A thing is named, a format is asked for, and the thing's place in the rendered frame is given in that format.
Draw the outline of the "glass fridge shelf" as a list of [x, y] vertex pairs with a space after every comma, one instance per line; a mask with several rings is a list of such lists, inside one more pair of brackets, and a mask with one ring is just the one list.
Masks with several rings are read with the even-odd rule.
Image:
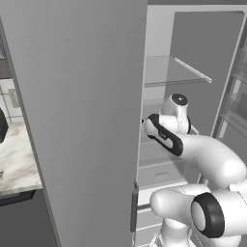
[[211, 83], [212, 79], [170, 55], [145, 58], [144, 85], [146, 88], [184, 83]]

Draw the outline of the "grey fridge body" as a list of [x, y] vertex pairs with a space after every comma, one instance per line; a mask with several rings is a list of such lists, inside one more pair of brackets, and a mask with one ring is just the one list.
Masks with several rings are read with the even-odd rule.
[[[151, 247], [151, 242], [161, 230], [163, 219], [151, 210], [153, 192], [193, 183], [204, 184], [212, 191], [216, 189], [195, 167], [149, 138], [144, 121], [149, 115], [156, 114], [170, 95], [181, 94], [188, 99], [187, 114], [194, 133], [214, 138], [211, 132], [246, 18], [247, 4], [220, 5], [215, 0], [194, 5], [188, 2], [169, 5], [156, 1], [149, 3], [145, 58], [170, 55], [210, 77], [212, 82], [146, 88], [143, 80], [135, 181], [140, 168], [170, 162], [177, 165], [184, 180], [147, 188], [139, 186], [137, 224], [136, 231], [132, 233], [131, 247]], [[193, 228], [188, 229], [187, 235], [191, 247], [206, 247]]]

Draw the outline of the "black round appliance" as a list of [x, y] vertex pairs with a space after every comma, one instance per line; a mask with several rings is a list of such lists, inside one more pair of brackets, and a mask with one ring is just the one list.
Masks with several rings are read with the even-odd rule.
[[9, 126], [6, 117], [2, 109], [0, 108], [0, 144], [4, 142], [8, 128]]

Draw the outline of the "fridge door with shelves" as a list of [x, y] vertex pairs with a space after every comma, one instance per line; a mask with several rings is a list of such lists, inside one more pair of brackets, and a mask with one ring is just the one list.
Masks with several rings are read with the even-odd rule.
[[247, 18], [211, 134], [247, 160]]

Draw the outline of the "grey fridge door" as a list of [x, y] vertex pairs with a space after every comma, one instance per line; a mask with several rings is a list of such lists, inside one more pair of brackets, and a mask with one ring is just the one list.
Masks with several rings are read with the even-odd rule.
[[0, 0], [61, 247], [131, 247], [148, 0]]

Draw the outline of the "white fridge crisper drawer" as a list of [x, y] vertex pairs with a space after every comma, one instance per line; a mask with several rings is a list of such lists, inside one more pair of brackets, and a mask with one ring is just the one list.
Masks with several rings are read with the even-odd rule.
[[138, 170], [137, 182], [141, 188], [182, 180], [184, 176], [173, 162], [152, 164]]

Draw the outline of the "dark grey base cupboard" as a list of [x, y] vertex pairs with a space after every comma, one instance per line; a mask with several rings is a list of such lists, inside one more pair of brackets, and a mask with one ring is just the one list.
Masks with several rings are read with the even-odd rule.
[[0, 197], [0, 247], [58, 247], [41, 189]]

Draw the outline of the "pale wall socket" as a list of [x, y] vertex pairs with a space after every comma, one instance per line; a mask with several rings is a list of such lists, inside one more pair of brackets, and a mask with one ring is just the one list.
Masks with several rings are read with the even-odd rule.
[[10, 99], [13, 105], [13, 108], [19, 108], [20, 107], [20, 103], [19, 103], [19, 99], [18, 99], [18, 95], [15, 89], [9, 89], [9, 95], [10, 95]]

